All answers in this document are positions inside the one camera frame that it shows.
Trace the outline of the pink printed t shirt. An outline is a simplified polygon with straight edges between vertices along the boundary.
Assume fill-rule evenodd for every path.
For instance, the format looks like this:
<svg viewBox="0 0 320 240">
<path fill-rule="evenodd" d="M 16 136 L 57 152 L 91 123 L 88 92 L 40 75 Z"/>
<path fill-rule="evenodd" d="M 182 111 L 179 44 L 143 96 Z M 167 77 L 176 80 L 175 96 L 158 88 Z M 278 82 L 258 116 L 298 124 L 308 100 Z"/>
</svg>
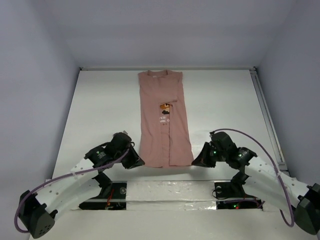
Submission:
<svg viewBox="0 0 320 240">
<path fill-rule="evenodd" d="M 190 166 L 183 73 L 172 70 L 138 74 L 141 138 L 139 155 L 151 168 Z"/>
</svg>

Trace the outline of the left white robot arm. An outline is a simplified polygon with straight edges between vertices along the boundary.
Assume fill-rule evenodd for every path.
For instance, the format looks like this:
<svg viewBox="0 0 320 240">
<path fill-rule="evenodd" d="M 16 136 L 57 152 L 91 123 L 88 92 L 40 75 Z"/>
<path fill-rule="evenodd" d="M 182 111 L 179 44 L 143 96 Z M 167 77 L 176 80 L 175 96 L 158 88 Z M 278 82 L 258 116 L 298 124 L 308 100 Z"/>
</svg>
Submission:
<svg viewBox="0 0 320 240">
<path fill-rule="evenodd" d="M 118 163 L 127 170 L 145 164 L 134 146 L 128 134 L 117 132 L 110 142 L 89 150 L 69 173 L 25 191 L 14 216 L 15 228 L 38 239 L 48 233 L 66 211 L 92 198 L 110 197 L 113 182 L 105 170 Z"/>
</svg>

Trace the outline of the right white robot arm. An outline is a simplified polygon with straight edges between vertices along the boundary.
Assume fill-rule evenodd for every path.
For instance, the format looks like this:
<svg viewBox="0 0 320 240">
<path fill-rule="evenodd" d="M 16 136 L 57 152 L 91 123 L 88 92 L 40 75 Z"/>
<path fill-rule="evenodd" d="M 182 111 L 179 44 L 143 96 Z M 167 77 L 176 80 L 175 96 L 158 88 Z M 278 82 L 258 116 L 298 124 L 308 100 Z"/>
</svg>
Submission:
<svg viewBox="0 0 320 240">
<path fill-rule="evenodd" d="M 281 172 L 275 161 L 266 163 L 247 147 L 238 147 L 226 129 L 210 133 L 193 166 L 214 168 L 225 162 L 237 173 L 226 182 L 215 184 L 212 195 L 217 200 L 258 198 L 288 214 L 290 227 L 297 225 L 310 235 L 320 231 L 320 186 L 308 185 Z"/>
</svg>

